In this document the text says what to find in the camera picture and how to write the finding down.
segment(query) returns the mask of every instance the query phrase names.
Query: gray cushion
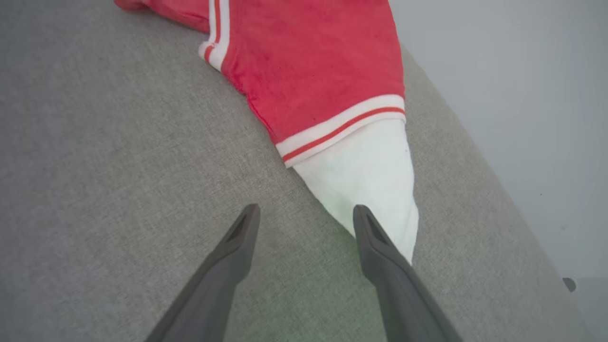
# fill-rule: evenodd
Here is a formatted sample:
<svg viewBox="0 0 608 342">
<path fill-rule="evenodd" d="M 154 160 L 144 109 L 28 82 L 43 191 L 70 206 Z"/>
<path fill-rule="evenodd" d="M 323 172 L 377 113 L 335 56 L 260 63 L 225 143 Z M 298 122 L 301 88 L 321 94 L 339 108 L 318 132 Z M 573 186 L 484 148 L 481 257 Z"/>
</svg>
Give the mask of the gray cushion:
<svg viewBox="0 0 608 342">
<path fill-rule="evenodd" d="M 226 341 L 382 341 L 354 239 L 283 167 L 203 36 L 111 1 L 0 4 L 0 340 L 142 341 L 244 205 Z M 415 269 L 470 341 L 589 340 L 557 273 L 404 51 Z"/>
</svg>

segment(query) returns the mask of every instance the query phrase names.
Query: white fabric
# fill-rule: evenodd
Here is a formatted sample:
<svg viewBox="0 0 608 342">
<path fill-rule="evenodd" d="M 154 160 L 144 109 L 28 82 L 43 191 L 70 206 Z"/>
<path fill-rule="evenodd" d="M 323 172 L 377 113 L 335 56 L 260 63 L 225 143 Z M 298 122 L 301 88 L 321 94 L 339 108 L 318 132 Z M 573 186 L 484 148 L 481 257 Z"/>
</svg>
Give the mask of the white fabric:
<svg viewBox="0 0 608 342">
<path fill-rule="evenodd" d="M 418 208 L 403 120 L 368 124 L 293 168 L 353 236 L 354 206 L 370 208 L 399 252 L 412 263 Z"/>
</svg>

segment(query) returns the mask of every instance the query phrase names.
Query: clothing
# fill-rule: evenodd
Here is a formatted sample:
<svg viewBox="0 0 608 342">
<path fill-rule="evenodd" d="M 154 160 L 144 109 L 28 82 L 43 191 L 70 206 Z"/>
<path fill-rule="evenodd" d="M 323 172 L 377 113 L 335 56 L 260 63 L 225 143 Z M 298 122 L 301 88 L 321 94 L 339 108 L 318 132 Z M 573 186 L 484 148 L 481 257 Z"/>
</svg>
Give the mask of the clothing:
<svg viewBox="0 0 608 342">
<path fill-rule="evenodd" d="M 386 0 L 144 1 L 197 29 L 208 18 L 199 55 L 247 97 L 285 165 L 352 234 L 353 206 L 370 207 L 411 261 L 418 210 Z"/>
</svg>

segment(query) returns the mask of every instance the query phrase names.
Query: white wall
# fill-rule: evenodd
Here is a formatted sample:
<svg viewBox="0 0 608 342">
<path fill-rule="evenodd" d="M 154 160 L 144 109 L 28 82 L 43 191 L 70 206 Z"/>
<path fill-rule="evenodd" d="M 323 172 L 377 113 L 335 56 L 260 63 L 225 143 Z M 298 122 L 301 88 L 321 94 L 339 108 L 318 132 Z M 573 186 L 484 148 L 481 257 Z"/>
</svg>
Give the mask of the white wall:
<svg viewBox="0 0 608 342">
<path fill-rule="evenodd" d="M 608 0 L 390 2 L 582 310 L 608 298 Z"/>
</svg>

